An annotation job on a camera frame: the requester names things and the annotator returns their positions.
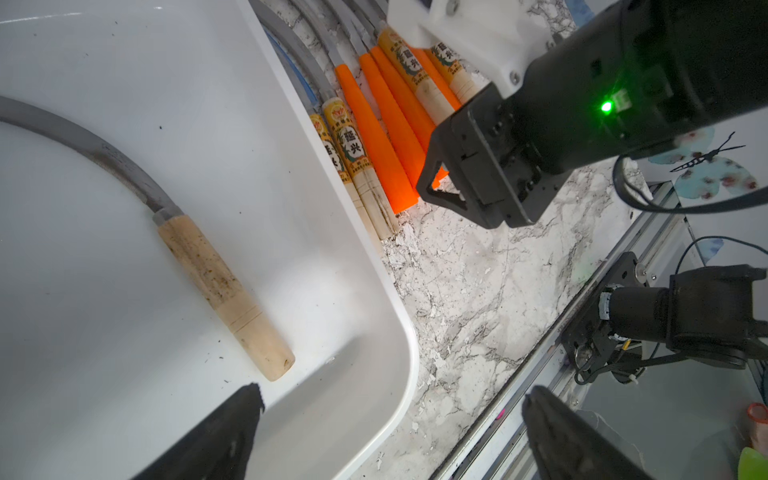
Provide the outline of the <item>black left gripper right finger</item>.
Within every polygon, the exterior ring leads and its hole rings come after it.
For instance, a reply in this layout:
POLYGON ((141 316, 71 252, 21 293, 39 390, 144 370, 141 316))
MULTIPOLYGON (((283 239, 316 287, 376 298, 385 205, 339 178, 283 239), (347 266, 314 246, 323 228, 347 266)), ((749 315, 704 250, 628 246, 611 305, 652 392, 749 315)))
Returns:
POLYGON ((522 417, 542 479, 649 477, 544 386, 537 385, 526 395, 522 417))

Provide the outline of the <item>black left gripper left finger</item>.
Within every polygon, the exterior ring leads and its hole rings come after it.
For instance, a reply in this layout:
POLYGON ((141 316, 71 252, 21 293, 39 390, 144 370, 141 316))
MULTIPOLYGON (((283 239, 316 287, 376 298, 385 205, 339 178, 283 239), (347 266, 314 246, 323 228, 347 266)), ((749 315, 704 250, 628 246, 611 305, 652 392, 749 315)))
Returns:
POLYGON ((243 479, 265 406, 258 384, 239 388, 137 479, 243 479))

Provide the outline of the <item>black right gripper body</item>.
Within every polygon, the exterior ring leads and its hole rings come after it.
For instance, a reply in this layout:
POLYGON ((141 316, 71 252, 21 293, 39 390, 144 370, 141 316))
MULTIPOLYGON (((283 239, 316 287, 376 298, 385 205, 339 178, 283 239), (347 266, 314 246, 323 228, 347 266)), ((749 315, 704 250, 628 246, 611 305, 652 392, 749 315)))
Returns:
POLYGON ((485 229, 519 228, 539 221, 569 176, 534 163, 489 84, 434 129, 417 192, 485 229))

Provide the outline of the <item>bare wooden handle sickle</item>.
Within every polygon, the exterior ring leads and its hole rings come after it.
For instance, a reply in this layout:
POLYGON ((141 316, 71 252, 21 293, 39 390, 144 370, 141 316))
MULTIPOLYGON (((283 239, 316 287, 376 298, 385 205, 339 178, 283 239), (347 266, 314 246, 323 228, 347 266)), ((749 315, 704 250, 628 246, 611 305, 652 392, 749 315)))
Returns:
POLYGON ((201 295, 269 381, 286 374, 295 355, 268 315, 194 221, 139 165, 84 127, 3 96, 1 121, 56 141, 100 166, 153 212, 163 242, 201 295))

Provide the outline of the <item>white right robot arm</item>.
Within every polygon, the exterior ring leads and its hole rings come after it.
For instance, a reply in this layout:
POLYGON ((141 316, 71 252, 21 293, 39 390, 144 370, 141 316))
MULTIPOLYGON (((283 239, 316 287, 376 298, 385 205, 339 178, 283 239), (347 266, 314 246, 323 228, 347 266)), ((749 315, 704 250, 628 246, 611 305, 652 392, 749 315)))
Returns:
POLYGON ((487 229, 537 222, 569 175, 675 148, 767 104, 763 1, 619 1, 440 123, 417 189, 487 229))

